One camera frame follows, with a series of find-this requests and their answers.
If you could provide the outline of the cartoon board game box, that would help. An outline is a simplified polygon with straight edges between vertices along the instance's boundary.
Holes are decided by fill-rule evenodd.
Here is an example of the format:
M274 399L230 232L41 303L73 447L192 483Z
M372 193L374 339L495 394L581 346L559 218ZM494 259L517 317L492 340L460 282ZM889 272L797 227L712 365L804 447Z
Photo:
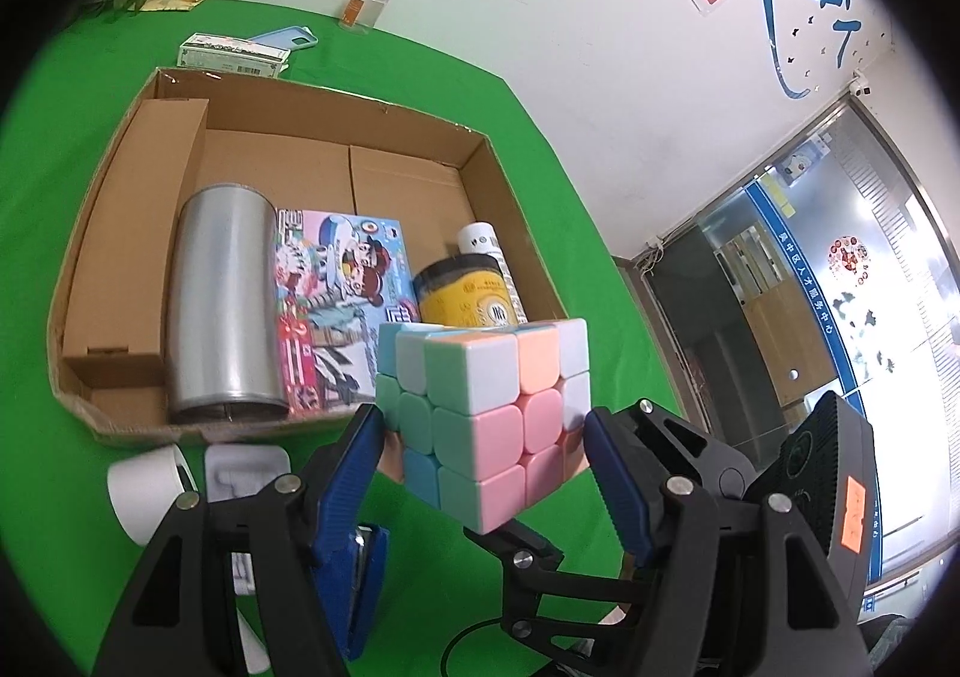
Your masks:
M373 401L379 328L418 317L400 223L281 209L275 287L291 417L342 414Z

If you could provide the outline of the pastel rubiks cube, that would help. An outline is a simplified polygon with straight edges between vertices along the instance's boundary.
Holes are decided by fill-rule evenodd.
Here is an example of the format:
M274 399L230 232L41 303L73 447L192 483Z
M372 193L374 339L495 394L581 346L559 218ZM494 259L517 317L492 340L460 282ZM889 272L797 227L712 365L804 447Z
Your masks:
M384 324L379 470L478 534L503 526L584 468L587 323L504 328Z

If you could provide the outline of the glass door with blue strip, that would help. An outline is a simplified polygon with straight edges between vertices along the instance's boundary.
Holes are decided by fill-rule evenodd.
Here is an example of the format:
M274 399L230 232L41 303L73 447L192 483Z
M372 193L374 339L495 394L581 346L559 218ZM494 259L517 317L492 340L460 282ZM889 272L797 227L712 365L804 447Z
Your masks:
M834 394L874 432L867 599L924 591L958 542L958 259L871 87L628 259L693 420L773 461Z

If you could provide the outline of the yellow label tea jar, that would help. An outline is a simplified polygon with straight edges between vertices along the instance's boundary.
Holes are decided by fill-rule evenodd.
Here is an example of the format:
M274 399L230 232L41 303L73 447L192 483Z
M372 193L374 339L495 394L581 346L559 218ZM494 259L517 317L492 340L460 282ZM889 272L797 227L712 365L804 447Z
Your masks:
M413 279L423 323L453 328L517 326L505 279L493 256L456 254L433 262Z

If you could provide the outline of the light blue phone case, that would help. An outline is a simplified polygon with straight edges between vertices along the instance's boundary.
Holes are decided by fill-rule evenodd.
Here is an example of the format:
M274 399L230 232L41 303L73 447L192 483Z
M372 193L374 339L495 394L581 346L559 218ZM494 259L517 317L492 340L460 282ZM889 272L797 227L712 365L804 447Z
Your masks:
M319 38L306 25L291 25L254 35L251 41L275 50L299 51L314 48L319 43Z

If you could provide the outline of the blue stapler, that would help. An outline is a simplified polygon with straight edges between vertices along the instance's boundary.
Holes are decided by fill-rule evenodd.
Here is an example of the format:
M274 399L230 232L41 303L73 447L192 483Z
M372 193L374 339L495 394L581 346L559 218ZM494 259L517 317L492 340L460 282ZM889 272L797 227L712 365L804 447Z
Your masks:
M376 524L358 524L348 544L331 558L335 595L335 635L343 656L363 654L374 624L386 576L389 531Z

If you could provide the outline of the white handheld fan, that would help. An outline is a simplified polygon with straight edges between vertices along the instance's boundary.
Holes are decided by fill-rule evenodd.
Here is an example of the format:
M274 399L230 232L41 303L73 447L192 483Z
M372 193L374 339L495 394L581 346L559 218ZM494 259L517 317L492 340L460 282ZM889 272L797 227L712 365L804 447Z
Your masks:
M166 445L110 464L107 493L121 528L146 546L181 493L199 490L178 445Z

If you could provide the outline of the small glass jar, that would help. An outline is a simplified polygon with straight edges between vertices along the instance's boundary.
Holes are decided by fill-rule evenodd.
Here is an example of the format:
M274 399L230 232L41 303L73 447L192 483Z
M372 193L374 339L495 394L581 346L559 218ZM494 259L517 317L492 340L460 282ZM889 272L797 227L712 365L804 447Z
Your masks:
M346 0L338 23L353 32L369 32L389 2L391 0Z

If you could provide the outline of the white rectangular carton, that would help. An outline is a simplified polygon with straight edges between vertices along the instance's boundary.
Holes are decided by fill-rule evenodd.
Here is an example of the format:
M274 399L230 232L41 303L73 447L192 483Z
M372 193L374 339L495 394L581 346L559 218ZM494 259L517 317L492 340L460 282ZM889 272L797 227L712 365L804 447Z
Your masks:
M274 79L288 67L291 51L245 38L194 33L179 46L176 66Z

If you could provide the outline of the white folding phone stand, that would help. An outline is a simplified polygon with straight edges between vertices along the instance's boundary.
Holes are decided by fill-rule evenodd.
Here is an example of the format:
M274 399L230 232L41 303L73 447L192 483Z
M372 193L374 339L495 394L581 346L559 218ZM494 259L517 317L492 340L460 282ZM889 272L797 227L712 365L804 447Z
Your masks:
M218 501L259 493L291 472L288 453L275 445L212 445L205 450L206 498Z

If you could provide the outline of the silver metal tin can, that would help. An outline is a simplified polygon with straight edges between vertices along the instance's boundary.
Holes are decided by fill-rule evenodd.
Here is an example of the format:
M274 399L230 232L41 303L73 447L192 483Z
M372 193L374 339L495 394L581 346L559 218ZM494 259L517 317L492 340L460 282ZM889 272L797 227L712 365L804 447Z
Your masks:
M267 422L288 414L275 236L275 207L242 184L213 184L182 207L164 326L174 420Z

